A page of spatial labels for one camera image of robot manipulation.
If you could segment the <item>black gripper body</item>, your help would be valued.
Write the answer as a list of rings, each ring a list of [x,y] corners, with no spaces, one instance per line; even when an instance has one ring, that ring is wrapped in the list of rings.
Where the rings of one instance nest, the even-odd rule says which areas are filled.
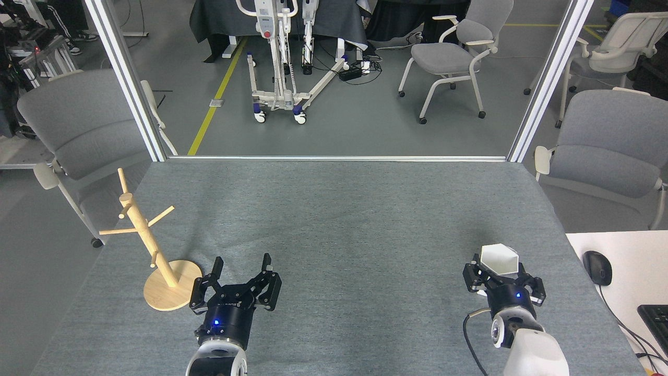
[[[536,311],[530,300],[530,293],[525,287],[504,284],[494,288],[487,288],[486,296],[488,307],[491,310],[491,317],[494,317],[501,310],[511,307],[527,309],[533,317],[536,317]]]
[[[252,293],[231,299],[211,298],[204,322],[196,330],[198,345],[211,339],[225,340],[247,350],[256,302]]]

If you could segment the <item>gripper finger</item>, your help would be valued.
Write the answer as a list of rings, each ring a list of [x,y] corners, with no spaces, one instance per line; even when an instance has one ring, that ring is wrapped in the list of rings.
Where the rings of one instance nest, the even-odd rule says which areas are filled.
[[[516,275],[516,286],[528,288],[528,290],[530,290],[530,300],[532,301],[532,304],[541,307],[546,298],[542,279],[529,274],[525,270],[523,262],[518,262],[518,273]]]
[[[253,306],[263,306],[265,310],[273,311],[276,308],[282,286],[281,276],[271,266],[269,253],[263,255],[261,272],[249,281],[250,292],[253,296]]]
[[[217,304],[222,298],[226,297],[223,287],[219,284],[220,274],[224,266],[222,257],[217,256],[211,272],[203,277],[194,279],[193,290],[190,297],[189,307],[194,314],[203,314],[207,311],[208,302]],[[214,293],[210,300],[205,301],[205,295],[208,288],[213,288]]]
[[[469,292],[494,288],[492,270],[482,262],[481,254],[474,254],[473,260],[464,265],[462,275]]]

